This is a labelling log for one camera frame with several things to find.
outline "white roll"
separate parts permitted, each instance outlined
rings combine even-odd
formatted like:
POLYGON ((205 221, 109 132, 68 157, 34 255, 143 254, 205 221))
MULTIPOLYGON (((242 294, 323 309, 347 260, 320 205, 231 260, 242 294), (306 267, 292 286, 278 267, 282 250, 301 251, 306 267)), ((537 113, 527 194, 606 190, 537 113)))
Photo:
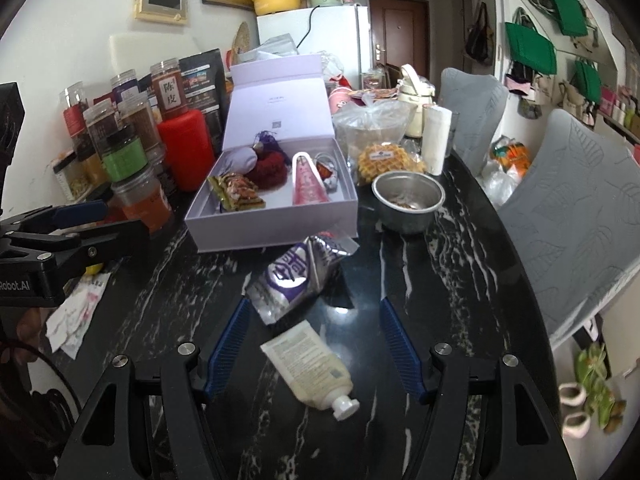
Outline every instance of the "white roll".
POLYGON ((422 159, 427 171, 440 175, 447 151, 447 139, 451 128, 451 110, 441 106, 423 107, 424 130, 422 131, 422 159))

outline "green bag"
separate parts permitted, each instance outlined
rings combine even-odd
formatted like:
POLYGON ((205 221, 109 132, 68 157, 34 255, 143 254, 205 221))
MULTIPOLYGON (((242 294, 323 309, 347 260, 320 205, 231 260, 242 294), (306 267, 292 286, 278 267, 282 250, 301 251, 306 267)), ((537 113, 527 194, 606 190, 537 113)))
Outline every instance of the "green bag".
POLYGON ((575 62, 575 75, 572 79, 574 86, 578 92, 582 94, 587 101, 600 104, 602 98, 602 81, 600 75, 593 65, 593 61, 577 60, 575 62))
POLYGON ((586 36, 587 21, 578 0, 552 0, 558 11, 558 23, 565 36, 586 36))
POLYGON ((505 27, 513 61, 529 66, 543 75, 554 75, 558 72, 553 43, 538 34, 522 7, 516 11, 515 23, 505 23, 505 27), (529 27, 522 25, 523 20, 527 20, 529 27))

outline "brown wooden door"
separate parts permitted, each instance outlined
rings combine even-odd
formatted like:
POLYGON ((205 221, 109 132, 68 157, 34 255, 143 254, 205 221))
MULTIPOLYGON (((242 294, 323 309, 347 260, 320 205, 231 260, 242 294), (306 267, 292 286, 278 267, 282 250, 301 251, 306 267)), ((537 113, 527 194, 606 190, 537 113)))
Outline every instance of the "brown wooden door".
POLYGON ((374 63, 409 63, 418 75, 429 78, 429 3, 369 0, 369 5, 374 63))

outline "white cap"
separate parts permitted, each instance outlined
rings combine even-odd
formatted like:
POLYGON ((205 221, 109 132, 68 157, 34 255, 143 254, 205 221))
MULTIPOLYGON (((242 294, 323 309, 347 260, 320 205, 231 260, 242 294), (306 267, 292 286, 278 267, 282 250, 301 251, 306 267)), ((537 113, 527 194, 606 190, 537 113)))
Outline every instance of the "white cap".
POLYGON ((331 403, 331 407, 334 409, 335 420, 344 420, 358 411, 360 403, 349 396, 341 395, 331 403))

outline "hand cream tube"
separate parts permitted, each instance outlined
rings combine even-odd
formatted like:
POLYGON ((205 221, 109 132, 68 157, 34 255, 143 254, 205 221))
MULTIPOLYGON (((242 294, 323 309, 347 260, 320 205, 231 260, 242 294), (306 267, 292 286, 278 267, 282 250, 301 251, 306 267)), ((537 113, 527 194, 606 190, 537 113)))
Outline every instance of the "hand cream tube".
POLYGON ((300 402, 312 408, 334 409, 336 420, 358 411, 350 399, 353 383, 349 371, 320 339, 308 321, 260 346, 300 402))

